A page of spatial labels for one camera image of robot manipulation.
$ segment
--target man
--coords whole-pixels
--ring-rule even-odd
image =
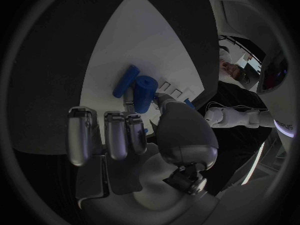
[[[236,81],[241,81],[246,76],[245,70],[238,64],[232,64],[232,58],[228,52],[228,48],[220,46],[219,50],[219,61],[220,61],[220,72],[226,72],[230,77]]]

